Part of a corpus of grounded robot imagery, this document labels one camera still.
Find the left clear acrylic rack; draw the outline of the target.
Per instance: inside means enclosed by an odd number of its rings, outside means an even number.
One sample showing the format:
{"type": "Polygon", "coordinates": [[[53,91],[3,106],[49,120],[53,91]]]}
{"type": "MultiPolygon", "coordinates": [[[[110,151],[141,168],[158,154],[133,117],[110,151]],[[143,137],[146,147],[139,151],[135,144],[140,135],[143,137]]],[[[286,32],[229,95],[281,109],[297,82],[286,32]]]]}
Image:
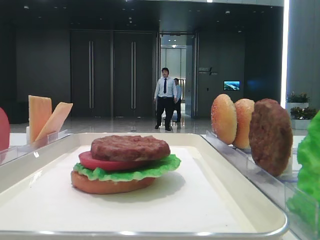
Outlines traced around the left clear acrylic rack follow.
{"type": "Polygon", "coordinates": [[[38,141],[29,143],[27,141],[29,137],[28,133],[11,133],[10,142],[14,143],[14,145],[0,152],[0,165],[6,164],[26,154],[36,152],[41,147],[45,147],[69,135],[70,133],[68,133],[67,130],[63,130],[61,132],[50,133],[38,141]]]}

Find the green lettuce leaf in rack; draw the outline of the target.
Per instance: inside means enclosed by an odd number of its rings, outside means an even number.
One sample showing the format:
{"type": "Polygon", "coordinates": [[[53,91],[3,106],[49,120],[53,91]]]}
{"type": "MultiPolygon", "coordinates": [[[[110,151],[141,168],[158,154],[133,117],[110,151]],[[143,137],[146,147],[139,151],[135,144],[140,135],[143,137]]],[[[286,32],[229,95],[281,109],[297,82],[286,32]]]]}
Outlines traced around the green lettuce leaf in rack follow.
{"type": "Polygon", "coordinates": [[[320,233],[320,114],[311,120],[307,136],[298,144],[297,191],[287,201],[288,209],[320,233]]]}

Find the clear acrylic rack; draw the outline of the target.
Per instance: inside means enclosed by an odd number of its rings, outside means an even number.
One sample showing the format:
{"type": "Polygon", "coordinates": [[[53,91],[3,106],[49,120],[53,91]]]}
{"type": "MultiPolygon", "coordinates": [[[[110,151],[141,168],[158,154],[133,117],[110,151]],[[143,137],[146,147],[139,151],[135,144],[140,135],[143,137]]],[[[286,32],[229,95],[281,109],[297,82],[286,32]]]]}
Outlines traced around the clear acrylic rack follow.
{"type": "Polygon", "coordinates": [[[61,132],[50,133],[38,141],[29,143],[27,141],[29,137],[28,133],[11,133],[10,142],[14,143],[14,145],[0,152],[0,165],[6,164],[26,154],[36,152],[41,147],[45,147],[69,135],[70,133],[68,133],[67,130],[63,130],[61,132]]]}
{"type": "Polygon", "coordinates": [[[289,170],[274,177],[256,165],[249,149],[241,150],[219,140],[207,131],[205,139],[238,171],[253,183],[273,203],[284,210],[290,221],[290,231],[300,240],[320,238],[320,203],[298,188],[298,171],[289,170]]]}

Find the red tomato slice on burger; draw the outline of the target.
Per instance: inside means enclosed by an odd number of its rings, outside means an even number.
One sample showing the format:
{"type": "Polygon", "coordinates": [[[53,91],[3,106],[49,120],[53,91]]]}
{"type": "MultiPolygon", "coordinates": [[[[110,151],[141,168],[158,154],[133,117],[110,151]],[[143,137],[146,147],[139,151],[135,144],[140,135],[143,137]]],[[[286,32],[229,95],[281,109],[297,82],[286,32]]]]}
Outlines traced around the red tomato slice on burger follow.
{"type": "Polygon", "coordinates": [[[87,169],[95,170],[100,168],[107,172],[125,171],[131,169],[137,169],[153,163],[152,160],[147,161],[107,161],[99,160],[92,157],[90,151],[82,152],[78,155],[80,164],[87,169]]]}

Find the sesame bun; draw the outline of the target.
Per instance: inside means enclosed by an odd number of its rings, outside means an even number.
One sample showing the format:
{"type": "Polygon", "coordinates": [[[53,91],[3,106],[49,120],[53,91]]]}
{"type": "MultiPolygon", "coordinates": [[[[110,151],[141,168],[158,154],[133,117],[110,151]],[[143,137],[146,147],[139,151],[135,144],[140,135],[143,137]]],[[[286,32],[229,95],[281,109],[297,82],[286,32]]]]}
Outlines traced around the sesame bun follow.
{"type": "Polygon", "coordinates": [[[237,116],[237,130],[233,145],[239,149],[246,149],[250,146],[249,131],[252,112],[255,102],[251,99],[239,99],[234,105],[237,116]]]}
{"type": "Polygon", "coordinates": [[[217,137],[227,145],[233,143],[237,133],[236,107],[227,94],[218,95],[211,106],[211,127],[217,137]]]}

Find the dark double door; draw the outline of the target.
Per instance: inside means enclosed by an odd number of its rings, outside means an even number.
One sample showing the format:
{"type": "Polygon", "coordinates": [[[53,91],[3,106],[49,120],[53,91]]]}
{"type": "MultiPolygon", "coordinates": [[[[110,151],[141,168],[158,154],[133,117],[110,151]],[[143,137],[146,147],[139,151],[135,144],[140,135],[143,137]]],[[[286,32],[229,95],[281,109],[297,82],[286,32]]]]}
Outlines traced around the dark double door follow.
{"type": "Polygon", "coordinates": [[[73,30],[74,117],[152,117],[155,33],[73,30]]]}

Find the sesame bun top front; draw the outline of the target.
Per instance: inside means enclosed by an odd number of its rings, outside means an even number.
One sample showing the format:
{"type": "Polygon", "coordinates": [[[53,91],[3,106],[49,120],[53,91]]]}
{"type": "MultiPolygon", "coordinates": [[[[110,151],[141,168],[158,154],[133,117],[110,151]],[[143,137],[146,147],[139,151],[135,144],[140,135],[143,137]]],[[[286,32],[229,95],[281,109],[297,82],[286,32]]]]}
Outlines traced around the sesame bun top front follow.
{"type": "Polygon", "coordinates": [[[211,106],[211,127],[217,137],[227,145],[233,143],[237,133],[236,107],[227,94],[218,95],[211,106]]]}

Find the white serving tray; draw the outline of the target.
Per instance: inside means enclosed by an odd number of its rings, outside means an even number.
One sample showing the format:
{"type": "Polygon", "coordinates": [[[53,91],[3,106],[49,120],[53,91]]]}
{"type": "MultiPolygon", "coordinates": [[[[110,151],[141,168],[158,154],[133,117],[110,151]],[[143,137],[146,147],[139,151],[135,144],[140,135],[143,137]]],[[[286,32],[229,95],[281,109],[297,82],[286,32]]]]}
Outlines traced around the white serving tray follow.
{"type": "Polygon", "coordinates": [[[71,185],[102,133],[76,133],[0,168],[3,240],[279,240],[286,213],[202,136],[157,133],[181,161],[144,189],[95,195],[71,185]]]}

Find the bottom bun slice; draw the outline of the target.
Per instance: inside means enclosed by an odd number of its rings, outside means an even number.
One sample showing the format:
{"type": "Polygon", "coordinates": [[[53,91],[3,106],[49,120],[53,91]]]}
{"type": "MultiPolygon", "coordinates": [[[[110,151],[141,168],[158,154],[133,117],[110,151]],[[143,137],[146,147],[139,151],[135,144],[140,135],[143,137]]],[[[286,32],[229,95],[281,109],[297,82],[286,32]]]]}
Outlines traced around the bottom bun slice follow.
{"type": "Polygon", "coordinates": [[[154,177],[131,181],[89,180],[87,176],[81,175],[77,171],[73,170],[71,172],[71,184],[74,188],[88,194],[97,195],[128,193],[149,187],[154,181],[154,177]]]}

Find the sesame bun rear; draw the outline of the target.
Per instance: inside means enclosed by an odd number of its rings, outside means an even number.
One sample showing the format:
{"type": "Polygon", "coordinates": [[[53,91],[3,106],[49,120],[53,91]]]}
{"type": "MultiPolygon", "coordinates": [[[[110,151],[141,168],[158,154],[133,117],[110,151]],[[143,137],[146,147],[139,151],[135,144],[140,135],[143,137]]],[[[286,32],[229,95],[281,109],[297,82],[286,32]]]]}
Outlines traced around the sesame bun rear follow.
{"type": "Polygon", "coordinates": [[[234,105],[237,116],[237,130],[233,145],[239,149],[246,149],[250,146],[249,131],[252,112],[255,102],[251,99],[239,99],[234,105]]]}

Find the wall mounted screen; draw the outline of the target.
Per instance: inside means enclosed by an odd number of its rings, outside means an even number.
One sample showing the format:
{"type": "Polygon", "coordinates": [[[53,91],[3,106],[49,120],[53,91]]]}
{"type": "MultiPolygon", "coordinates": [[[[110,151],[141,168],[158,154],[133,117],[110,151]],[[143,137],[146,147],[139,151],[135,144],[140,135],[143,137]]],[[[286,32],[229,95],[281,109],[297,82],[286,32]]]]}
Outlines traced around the wall mounted screen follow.
{"type": "Polygon", "coordinates": [[[224,81],[223,82],[224,91],[239,91],[240,81],[224,81]]]}

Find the man in white shirt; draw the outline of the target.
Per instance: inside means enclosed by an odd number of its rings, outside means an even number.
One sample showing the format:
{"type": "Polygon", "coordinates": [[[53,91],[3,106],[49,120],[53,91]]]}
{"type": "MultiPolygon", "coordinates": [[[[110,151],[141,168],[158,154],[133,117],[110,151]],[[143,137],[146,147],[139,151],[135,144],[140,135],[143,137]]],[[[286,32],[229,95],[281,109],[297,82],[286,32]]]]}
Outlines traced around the man in white shirt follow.
{"type": "Polygon", "coordinates": [[[165,112],[165,130],[171,131],[170,122],[173,116],[174,104],[177,101],[178,92],[175,80],[172,77],[169,77],[169,69],[164,67],[161,72],[162,77],[157,81],[153,98],[157,103],[155,129],[160,127],[162,114],[165,112]]]}

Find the upright brown meat patty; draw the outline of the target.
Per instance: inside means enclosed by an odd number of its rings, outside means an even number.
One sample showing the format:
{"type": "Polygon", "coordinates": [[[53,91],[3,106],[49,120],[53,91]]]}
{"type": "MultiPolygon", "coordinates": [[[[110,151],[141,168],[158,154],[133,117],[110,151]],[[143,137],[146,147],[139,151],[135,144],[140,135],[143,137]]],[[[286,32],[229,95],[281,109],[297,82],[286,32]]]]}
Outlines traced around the upright brown meat patty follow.
{"type": "Polygon", "coordinates": [[[249,145],[255,164],[274,177],[286,169],[293,145],[291,117],[273,99],[255,102],[249,125],[249,145]]]}

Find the potted plants in planter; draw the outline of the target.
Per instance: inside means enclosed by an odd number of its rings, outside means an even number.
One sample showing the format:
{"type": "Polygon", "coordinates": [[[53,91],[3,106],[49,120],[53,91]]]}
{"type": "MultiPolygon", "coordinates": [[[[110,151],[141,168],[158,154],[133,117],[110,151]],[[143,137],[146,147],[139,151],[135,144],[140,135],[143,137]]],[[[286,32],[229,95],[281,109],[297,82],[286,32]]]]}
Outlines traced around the potted plants in planter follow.
{"type": "Polygon", "coordinates": [[[286,97],[285,109],[291,118],[294,130],[306,130],[311,120],[316,116],[317,110],[309,107],[310,97],[306,92],[289,93],[286,97]]]}

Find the upright cheese slice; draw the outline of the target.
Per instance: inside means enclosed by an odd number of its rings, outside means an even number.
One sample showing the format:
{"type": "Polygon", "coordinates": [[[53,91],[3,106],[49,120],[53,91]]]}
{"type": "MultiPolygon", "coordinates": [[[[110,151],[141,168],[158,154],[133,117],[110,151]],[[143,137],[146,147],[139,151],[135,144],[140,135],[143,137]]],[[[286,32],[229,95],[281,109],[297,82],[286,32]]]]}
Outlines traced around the upright cheese slice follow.
{"type": "Polygon", "coordinates": [[[52,114],[52,99],[41,96],[28,96],[29,142],[33,143],[52,114]]]}

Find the green lettuce leaf on burger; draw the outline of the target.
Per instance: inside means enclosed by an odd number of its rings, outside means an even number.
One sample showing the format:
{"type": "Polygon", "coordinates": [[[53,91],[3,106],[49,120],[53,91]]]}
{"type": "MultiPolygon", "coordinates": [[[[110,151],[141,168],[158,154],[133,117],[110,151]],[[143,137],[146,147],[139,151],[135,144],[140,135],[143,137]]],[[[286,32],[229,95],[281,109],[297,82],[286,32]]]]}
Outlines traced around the green lettuce leaf on burger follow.
{"type": "Polygon", "coordinates": [[[73,170],[82,176],[86,176],[90,181],[130,182],[132,180],[139,181],[145,178],[159,178],[170,171],[175,171],[180,164],[181,160],[175,154],[170,154],[150,165],[125,171],[111,172],[99,167],[91,170],[85,168],[81,163],[76,163],[73,166],[73,170]]]}

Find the red tomato slice in rack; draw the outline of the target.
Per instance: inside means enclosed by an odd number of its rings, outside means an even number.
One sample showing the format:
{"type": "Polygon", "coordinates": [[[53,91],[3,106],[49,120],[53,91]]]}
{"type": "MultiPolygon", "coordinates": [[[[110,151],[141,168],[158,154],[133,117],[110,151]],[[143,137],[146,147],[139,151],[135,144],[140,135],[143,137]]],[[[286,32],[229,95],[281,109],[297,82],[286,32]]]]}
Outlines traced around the red tomato slice in rack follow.
{"type": "Polygon", "coordinates": [[[6,150],[10,145],[10,124],[5,111],[0,108],[0,151],[6,150]]]}

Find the right clear acrylic rack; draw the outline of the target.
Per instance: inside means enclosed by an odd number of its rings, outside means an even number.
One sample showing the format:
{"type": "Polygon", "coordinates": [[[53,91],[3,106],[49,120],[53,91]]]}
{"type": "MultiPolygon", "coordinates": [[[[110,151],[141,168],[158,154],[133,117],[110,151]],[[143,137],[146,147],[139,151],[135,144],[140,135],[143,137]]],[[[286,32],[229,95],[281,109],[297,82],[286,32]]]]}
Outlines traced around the right clear acrylic rack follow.
{"type": "Polygon", "coordinates": [[[284,210],[290,221],[290,231],[300,240],[320,238],[320,203],[298,188],[298,171],[289,170],[274,177],[256,165],[249,149],[241,150],[219,140],[207,131],[205,139],[238,171],[253,183],[273,203],[284,210]]]}

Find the brown meat patty on burger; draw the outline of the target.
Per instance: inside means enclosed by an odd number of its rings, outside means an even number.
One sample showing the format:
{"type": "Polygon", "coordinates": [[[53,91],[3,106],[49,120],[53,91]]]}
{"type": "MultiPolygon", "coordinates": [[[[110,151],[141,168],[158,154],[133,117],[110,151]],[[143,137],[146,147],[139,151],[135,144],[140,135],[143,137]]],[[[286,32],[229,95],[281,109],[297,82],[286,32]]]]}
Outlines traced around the brown meat patty on burger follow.
{"type": "Polygon", "coordinates": [[[151,135],[110,135],[93,140],[90,152],[98,160],[141,162],[160,160],[171,150],[166,141],[151,135]]]}

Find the cheese slice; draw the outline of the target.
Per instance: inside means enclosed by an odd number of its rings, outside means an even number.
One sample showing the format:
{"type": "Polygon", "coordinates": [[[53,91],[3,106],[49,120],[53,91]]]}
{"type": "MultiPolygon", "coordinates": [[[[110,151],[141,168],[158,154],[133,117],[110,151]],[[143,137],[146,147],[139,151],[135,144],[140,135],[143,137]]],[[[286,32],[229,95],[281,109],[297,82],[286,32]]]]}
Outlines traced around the cheese slice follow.
{"type": "Polygon", "coordinates": [[[38,141],[52,133],[58,133],[68,117],[72,107],[73,103],[60,102],[55,107],[52,115],[49,117],[48,121],[45,123],[35,140],[38,141]]]}
{"type": "Polygon", "coordinates": [[[33,143],[52,114],[52,99],[41,96],[28,96],[29,142],[33,143]]]}

